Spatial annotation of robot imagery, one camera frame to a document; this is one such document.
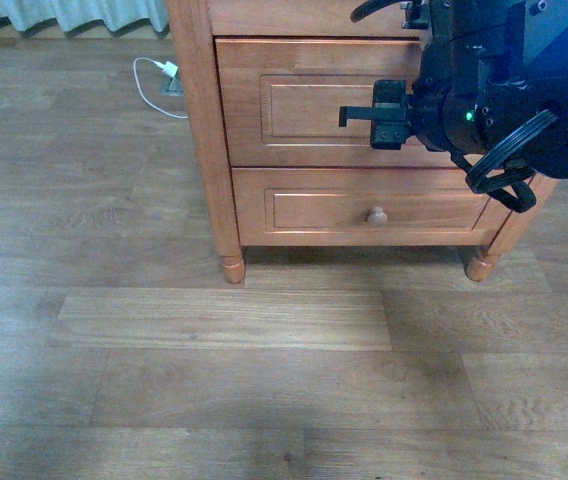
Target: nightstand leg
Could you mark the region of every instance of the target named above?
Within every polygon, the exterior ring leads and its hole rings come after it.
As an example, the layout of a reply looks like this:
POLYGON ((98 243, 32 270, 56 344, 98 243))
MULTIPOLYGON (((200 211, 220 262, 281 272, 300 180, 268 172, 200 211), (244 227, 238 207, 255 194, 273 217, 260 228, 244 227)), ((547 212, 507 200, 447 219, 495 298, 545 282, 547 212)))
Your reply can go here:
POLYGON ((226 281, 228 283, 241 283, 246 273, 242 255, 222 256, 221 258, 226 281))
POLYGON ((481 282, 489 276, 500 257, 510 252, 522 238, 531 222, 540 212, 553 193, 559 180, 535 175, 531 188, 537 196, 537 205, 526 213, 511 212, 490 245, 480 247, 466 266, 466 276, 474 282, 481 282))
POLYGON ((489 255, 483 248, 478 248, 466 266, 466 276, 474 282, 485 280, 499 262, 500 257, 501 255, 489 255))

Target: laminate floorboard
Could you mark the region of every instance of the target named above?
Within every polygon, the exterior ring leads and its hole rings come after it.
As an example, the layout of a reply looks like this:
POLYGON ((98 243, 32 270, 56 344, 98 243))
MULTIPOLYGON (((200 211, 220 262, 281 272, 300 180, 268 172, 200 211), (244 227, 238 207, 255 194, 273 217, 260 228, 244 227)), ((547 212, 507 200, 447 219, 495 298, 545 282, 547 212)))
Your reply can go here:
POLYGON ((92 424, 481 428, 457 354, 112 351, 92 424))
POLYGON ((44 347, 66 298, 60 288, 0 288, 0 348, 44 347))
POLYGON ((309 479, 568 480, 568 432, 311 430, 305 444, 309 479))
POLYGON ((568 296, 391 291, 385 305, 395 351, 568 353, 568 296))
POLYGON ((0 349, 0 425, 88 425, 107 351, 0 349))
POLYGON ((257 289, 551 291, 526 246, 505 256, 486 283, 470 281, 450 247, 254 247, 247 265, 246 287, 257 289))
POLYGON ((73 289, 50 343, 173 349, 391 349, 374 292, 73 289))
POLYGON ((249 248, 231 286, 137 56, 173 45, 0 39, 0 479, 568 480, 568 181, 481 284, 249 248))
POLYGON ((298 480, 295 430, 0 427, 0 480, 298 480))
POLYGON ((488 430, 568 431, 568 354, 463 355, 488 430))
POLYGON ((237 288, 212 241, 0 236, 0 286, 237 288))

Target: wooden frame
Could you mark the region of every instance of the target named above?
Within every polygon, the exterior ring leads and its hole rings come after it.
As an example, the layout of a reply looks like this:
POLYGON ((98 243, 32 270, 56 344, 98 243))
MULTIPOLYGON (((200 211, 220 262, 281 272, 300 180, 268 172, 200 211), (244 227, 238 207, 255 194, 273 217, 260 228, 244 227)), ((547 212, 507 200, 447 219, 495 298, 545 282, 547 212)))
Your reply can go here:
MULTIPOLYGON (((407 32, 389 27, 393 21, 399 20, 399 13, 393 13, 391 9, 376 16, 367 26, 335 23, 359 3, 360 0, 166 0, 216 249, 221 256, 226 279, 231 283, 242 281, 245 268, 233 170, 229 161, 227 125, 222 109, 221 92, 225 85, 220 85, 219 80, 216 37, 279 35, 282 39, 309 37, 326 41, 331 41, 331 38, 338 41, 335 37, 407 38, 407 32)), ((269 166, 279 168, 286 165, 269 166)), ((480 222, 484 222, 488 230, 477 237, 485 245, 478 248, 466 268, 472 280, 485 279, 500 256, 515 246, 552 194, 557 181, 538 175, 531 185, 538 197, 538 205, 526 214, 507 213, 495 201, 488 202, 480 217, 480 222)), ((457 244, 455 235, 448 238, 457 244)), ((393 244, 392 241, 373 243, 393 244)), ((357 242, 350 238, 347 244, 357 242)), ((371 242, 362 240, 360 244, 370 245, 371 242)))

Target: wooden knob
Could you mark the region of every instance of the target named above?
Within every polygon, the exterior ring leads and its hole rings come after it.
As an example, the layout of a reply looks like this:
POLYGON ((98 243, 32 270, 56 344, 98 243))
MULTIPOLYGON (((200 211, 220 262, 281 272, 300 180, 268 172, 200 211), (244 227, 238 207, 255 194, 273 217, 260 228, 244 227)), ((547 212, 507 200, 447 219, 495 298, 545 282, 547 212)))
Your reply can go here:
POLYGON ((381 227, 382 225, 386 225, 388 222, 388 215, 384 213, 384 209, 382 207, 375 207, 368 212, 366 221, 373 227, 381 227))

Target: drawer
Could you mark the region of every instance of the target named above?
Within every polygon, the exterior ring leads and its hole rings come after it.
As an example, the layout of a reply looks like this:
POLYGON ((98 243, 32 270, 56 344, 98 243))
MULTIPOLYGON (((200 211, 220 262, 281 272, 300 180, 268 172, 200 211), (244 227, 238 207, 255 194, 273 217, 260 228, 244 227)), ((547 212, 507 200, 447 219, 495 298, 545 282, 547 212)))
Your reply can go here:
POLYGON ((370 122, 338 127, 342 105, 370 106, 380 78, 419 75, 417 42, 218 39, 231 165, 453 168, 415 138, 401 151, 373 150, 370 122))
POLYGON ((508 215, 449 169, 235 168, 233 183, 243 245, 481 245, 508 215))
POLYGON ((209 0, 214 35, 416 37, 403 30, 399 5, 359 23, 351 12, 364 0, 209 0))

